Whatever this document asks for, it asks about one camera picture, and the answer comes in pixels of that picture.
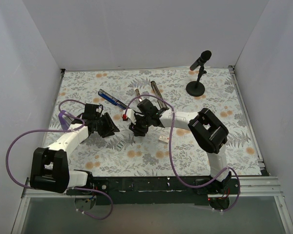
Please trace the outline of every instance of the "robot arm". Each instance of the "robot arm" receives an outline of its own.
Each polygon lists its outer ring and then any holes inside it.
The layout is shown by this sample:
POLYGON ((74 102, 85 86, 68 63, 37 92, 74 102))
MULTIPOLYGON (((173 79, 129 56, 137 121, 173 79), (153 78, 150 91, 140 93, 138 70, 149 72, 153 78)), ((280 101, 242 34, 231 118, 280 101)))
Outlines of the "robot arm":
MULTIPOLYGON (((46 148, 37 148, 34 151, 30 176, 32 188, 57 193, 63 193, 67 188, 75 186, 91 188, 92 173, 81 170, 69 171, 67 158, 92 133, 98 132, 104 138, 120 131, 108 113, 101 115, 98 110, 98 105, 86 104, 82 117, 85 121, 84 127, 65 133, 46 148), (53 163, 52 169, 46 167, 51 163, 53 163)), ((74 120, 69 130, 81 125, 80 120, 74 120)))
MULTIPOLYGON (((157 109, 148 99, 144 99, 137 107, 142 115, 128 109, 123 112, 123 120, 130 119, 130 130, 135 136, 145 136, 149 126, 171 127, 172 111, 168 108, 157 109)), ((207 108, 200 112, 175 112, 174 127, 190 130, 199 146, 207 152, 210 165, 210 177, 215 177, 227 167, 225 144, 228 130, 224 124, 207 108)), ((231 173, 225 170, 216 180, 216 187, 224 187, 230 180, 231 173)))

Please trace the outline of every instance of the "gray leaf pattern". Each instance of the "gray leaf pattern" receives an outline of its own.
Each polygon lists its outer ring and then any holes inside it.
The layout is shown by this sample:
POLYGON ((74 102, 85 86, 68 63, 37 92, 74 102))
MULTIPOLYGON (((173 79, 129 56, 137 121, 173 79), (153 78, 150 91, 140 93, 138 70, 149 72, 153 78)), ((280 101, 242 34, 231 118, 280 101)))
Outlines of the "gray leaf pattern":
MULTIPOLYGON (((128 129, 129 123, 122 121, 122 110, 98 96, 98 90, 103 89, 123 103, 129 103, 135 97, 136 88, 140 89, 141 94, 154 94, 150 86, 154 80, 163 98, 176 111, 211 109, 230 133, 226 147, 228 164, 240 175, 260 175, 257 152, 229 70, 207 69, 207 72, 201 78, 206 88, 201 97, 191 97, 186 93, 187 83, 196 80, 197 73, 185 69, 66 72, 56 104, 69 98, 100 103, 121 130, 107 138, 92 134, 69 157, 69 168, 88 170, 94 176, 173 176, 168 146, 158 141, 159 136, 169 136, 169 128, 150 127, 145 137, 134 137, 128 129)), ((149 99, 158 106, 157 100, 149 99)), ((138 110, 137 104, 138 101, 134 101, 131 108, 138 110)), ((82 105, 74 102, 65 103, 63 109, 74 115, 84 111, 82 105)), ((56 106, 50 129, 61 128, 57 115, 56 106)), ((53 143, 60 136, 59 133, 48 133, 44 145, 53 143)), ((181 176, 209 175, 207 155, 191 132, 174 129, 172 148, 174 165, 181 176)))

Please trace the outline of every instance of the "round black base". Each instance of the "round black base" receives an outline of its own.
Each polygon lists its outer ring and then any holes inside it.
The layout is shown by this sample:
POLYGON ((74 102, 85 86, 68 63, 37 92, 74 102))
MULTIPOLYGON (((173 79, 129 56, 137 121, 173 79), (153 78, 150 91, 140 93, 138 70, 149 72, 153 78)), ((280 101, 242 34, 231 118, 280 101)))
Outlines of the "round black base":
POLYGON ((196 81, 191 81, 187 84, 186 91, 193 97, 202 96, 205 92, 205 87, 202 83, 199 82, 198 86, 195 88, 196 81))

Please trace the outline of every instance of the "metal frame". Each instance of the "metal frame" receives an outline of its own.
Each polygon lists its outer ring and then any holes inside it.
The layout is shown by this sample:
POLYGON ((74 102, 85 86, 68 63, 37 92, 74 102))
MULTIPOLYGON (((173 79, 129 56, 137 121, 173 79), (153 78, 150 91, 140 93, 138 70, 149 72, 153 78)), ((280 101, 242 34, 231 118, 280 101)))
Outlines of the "metal frame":
MULTIPOLYGON (((184 69, 184 67, 174 67, 174 68, 166 68, 166 69, 184 69)), ((237 96, 241 105, 241 109, 246 117, 247 126, 251 133, 251 140, 256 148, 258 153, 258 162, 260 168, 265 168, 265 164, 263 163, 263 157, 258 147, 258 143, 256 141, 253 128, 251 126, 250 118, 248 116, 247 109, 243 102, 243 98, 240 93, 240 89, 237 83, 236 76, 234 74, 234 67, 229 66, 229 72, 233 81, 233 84, 237 91, 237 96)), ((241 194, 240 196, 274 196, 276 205, 278 207, 278 211, 284 226, 284 229, 287 234, 293 234, 293 224, 291 222, 290 215, 288 213, 283 191, 281 189, 279 180, 276 176, 241 176, 240 177, 241 183, 241 194)), ((219 195, 209 195, 209 197, 216 197, 219 195)), ((24 190, 23 197, 21 200, 20 208, 17 213, 17 217, 13 226, 12 233, 19 234, 22 231, 22 227, 25 222, 25 217, 28 211, 30 198, 32 197, 40 197, 40 198, 82 198, 82 197, 89 197, 88 195, 66 195, 64 194, 57 194, 48 191, 40 191, 40 190, 24 190)))

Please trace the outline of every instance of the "white wall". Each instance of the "white wall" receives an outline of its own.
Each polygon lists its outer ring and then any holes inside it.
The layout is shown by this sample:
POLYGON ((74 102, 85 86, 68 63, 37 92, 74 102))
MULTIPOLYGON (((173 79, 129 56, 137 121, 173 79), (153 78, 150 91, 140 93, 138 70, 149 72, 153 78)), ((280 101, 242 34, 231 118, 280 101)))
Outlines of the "white wall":
MULTIPOLYGON (((60 70, 23 2, 0 0, 0 234, 11 233, 22 193, 6 172, 6 150, 22 132, 48 126, 59 81, 60 70)), ((21 182, 42 137, 25 137, 12 149, 12 173, 21 182)))
POLYGON ((293 0, 270 0, 236 64, 264 162, 293 221, 293 0))
POLYGON ((268 0, 23 0, 68 70, 234 65, 268 0))

